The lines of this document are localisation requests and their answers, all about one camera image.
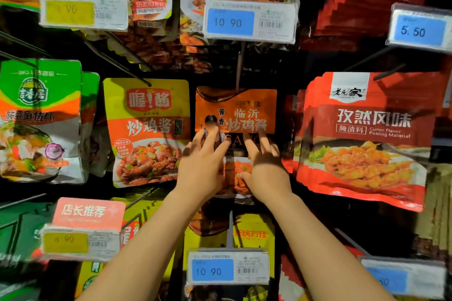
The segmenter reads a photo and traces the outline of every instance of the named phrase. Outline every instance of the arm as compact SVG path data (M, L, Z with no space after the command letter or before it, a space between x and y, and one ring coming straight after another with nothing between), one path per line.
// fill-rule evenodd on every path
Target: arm
M242 173L254 196L272 212L294 253L314 301L394 301L334 235L292 193L278 147L259 133L261 150L245 134L253 163Z
M179 164L175 189L83 292L80 301L155 299L176 242L196 211L221 187L218 166L230 140L214 152L216 134L212 131L208 135L202 149L203 131L198 132L193 143L187 145Z

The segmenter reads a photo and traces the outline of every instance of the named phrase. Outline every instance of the pink price tag topper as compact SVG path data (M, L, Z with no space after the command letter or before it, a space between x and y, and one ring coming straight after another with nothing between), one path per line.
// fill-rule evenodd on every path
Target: pink price tag topper
M60 198L52 225L120 232L125 210L121 201Z

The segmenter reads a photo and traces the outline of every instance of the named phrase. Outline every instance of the purple seal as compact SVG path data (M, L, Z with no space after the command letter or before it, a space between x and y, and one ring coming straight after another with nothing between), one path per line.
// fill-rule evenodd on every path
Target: purple seal
M64 149L61 145L50 143L46 145L45 155L51 161L56 161L63 156Z

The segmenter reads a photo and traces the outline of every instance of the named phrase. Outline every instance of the black hair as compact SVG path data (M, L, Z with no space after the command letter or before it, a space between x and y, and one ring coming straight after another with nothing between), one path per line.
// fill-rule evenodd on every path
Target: black hair
M217 119L217 117L215 117L214 115L208 115L207 117L206 117L206 119L204 120L204 122L206 123L206 125L208 124L208 123L215 123L215 125L217 124L217 121L218 121L218 119Z

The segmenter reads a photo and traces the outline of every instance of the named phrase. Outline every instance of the hand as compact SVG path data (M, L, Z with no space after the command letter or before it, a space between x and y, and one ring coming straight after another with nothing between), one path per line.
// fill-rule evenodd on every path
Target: hand
M276 144L270 143L262 130L259 130L261 151L248 133L243 134L243 139L251 158L253 170L251 174L244 172L239 176L245 181L253 195L269 207L277 196L291 194L289 174L281 163Z
M203 205L208 199L215 195L222 187L224 177L218 175L218 168L223 164L223 157L230 145L230 139L226 138L215 150L215 137L219 129L211 131L201 148L201 140L204 131L199 131L193 142L187 144L182 158L179 162L177 185L184 195L199 202L197 207Z

